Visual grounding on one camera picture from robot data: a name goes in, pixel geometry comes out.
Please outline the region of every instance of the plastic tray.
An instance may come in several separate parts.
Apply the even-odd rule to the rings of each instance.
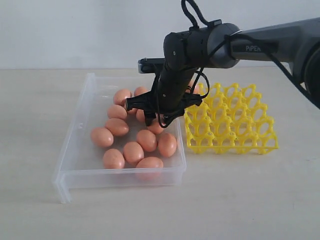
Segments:
[[[169,186],[181,183],[187,164],[178,119],[164,130],[176,136],[178,146],[172,157],[166,159],[162,157],[164,163],[162,169],[126,167],[104,169],[102,158],[106,149],[94,146],[90,139],[92,128],[104,126],[108,119],[107,109],[113,104],[116,91],[128,88],[133,92],[136,87],[149,87],[150,84],[152,82],[144,82],[138,77],[97,77],[94,73],[87,75],[52,178],[62,203],[71,202],[70,189],[75,188]],[[115,137],[112,148],[122,151],[128,141],[136,139],[140,129],[146,128],[136,120],[135,116],[131,116],[127,123],[129,133],[124,137]],[[156,151],[151,154],[145,153],[145,156],[160,155]],[[141,181],[136,175],[158,172],[161,174],[153,181]]]

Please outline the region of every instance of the yellow plastic egg carton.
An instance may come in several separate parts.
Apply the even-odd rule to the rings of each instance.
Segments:
[[[208,91],[202,83],[199,88],[201,95]],[[207,150],[267,154],[278,149],[274,119],[267,115],[268,106],[261,98],[254,84],[240,88],[238,83],[228,87],[216,83],[200,106],[185,111],[187,147],[196,154]]]

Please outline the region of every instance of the table surface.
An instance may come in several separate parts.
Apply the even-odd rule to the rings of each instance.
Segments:
[[[278,150],[185,148],[181,186],[77,189],[61,204],[51,177],[87,73],[153,80],[135,69],[0,71],[1,239],[319,239],[320,111],[275,67],[206,73],[224,86],[256,84]]]

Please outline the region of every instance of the egg tray cell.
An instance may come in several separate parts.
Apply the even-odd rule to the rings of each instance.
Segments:
[[[199,88],[201,95],[208,91],[202,83]],[[196,154],[256,150],[263,155],[278,149],[275,121],[267,115],[268,105],[261,98],[254,84],[240,88],[238,83],[227,87],[216,83],[200,106],[185,111],[187,147]]]

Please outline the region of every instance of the white wall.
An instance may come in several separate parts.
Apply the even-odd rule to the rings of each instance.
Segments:
[[[243,30],[320,15],[320,0],[196,2]],[[180,0],[0,0],[0,69],[136,68],[189,26]]]

